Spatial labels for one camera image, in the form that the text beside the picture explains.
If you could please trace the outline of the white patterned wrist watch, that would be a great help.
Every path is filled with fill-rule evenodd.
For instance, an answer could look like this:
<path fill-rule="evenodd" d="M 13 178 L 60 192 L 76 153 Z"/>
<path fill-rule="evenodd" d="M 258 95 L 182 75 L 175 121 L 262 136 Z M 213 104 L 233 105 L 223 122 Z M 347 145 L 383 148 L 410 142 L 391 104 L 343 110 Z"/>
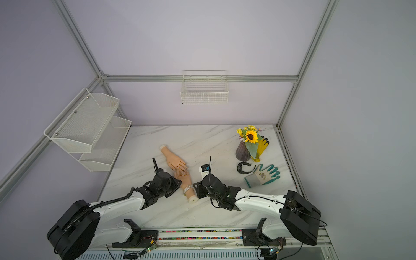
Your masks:
<path fill-rule="evenodd" d="M 191 185 L 187 185 L 186 188 L 183 190 L 183 195 L 185 196 L 187 191 L 192 189 L 193 187 Z"/>

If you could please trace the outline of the mannequin hand with white watch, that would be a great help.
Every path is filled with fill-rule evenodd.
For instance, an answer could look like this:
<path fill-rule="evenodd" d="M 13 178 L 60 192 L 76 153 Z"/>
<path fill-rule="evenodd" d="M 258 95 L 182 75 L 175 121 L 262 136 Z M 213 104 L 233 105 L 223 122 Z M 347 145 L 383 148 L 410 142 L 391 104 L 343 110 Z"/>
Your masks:
<path fill-rule="evenodd" d="M 174 177 L 182 182 L 180 187 L 183 190 L 183 195 L 186 196 L 188 202 L 190 204 L 196 203 L 198 201 L 198 197 L 193 188 L 189 172 L 186 170 L 176 169 Z"/>

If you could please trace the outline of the mannequin hand with black watch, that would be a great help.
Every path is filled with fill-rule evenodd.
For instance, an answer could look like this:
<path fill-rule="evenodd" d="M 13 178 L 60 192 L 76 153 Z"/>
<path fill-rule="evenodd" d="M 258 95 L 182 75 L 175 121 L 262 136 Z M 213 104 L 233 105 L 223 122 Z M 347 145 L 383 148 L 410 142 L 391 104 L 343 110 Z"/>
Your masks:
<path fill-rule="evenodd" d="M 168 166 L 176 171 L 180 170 L 182 172 L 187 171 L 187 164 L 186 162 L 179 157 L 178 155 L 174 154 L 166 145 L 162 145 L 160 147 L 161 153 L 164 155 Z"/>

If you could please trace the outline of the black strap wrist watch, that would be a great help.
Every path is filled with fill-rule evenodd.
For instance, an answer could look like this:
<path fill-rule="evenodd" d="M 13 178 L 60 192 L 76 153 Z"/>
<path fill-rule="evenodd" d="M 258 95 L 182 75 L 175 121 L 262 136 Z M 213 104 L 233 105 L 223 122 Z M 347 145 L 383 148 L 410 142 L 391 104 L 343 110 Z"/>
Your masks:
<path fill-rule="evenodd" d="M 240 162 L 237 167 L 237 172 L 241 175 L 252 174 L 256 170 L 256 165 L 248 162 Z"/>

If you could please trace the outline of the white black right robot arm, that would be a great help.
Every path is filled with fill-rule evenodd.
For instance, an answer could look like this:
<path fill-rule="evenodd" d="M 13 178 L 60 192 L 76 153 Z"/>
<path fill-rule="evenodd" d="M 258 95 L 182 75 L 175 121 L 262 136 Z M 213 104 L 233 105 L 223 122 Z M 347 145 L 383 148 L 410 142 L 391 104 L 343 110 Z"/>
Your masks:
<path fill-rule="evenodd" d="M 269 216 L 260 221 L 261 235 L 276 240 L 290 233 L 303 244 L 316 246 L 321 224 L 321 211 L 295 191 L 286 195 L 263 195 L 223 184 L 213 174 L 194 183 L 198 198 L 217 202 L 216 208 L 228 211 L 253 211 Z"/>

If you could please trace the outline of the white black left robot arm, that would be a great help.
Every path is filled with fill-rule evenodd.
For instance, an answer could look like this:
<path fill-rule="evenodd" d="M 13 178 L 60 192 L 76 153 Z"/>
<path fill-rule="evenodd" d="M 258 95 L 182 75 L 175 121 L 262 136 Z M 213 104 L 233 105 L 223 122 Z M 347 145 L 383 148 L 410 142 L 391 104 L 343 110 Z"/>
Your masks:
<path fill-rule="evenodd" d="M 144 210 L 161 197 L 170 197 L 181 184 L 163 169 L 157 169 L 151 181 L 131 187 L 125 196 L 95 203 L 78 200 L 48 231 L 47 239 L 63 260 L 74 260 L 88 249 L 102 245 L 149 248 L 155 244 L 158 232 L 144 231 L 124 215 Z"/>

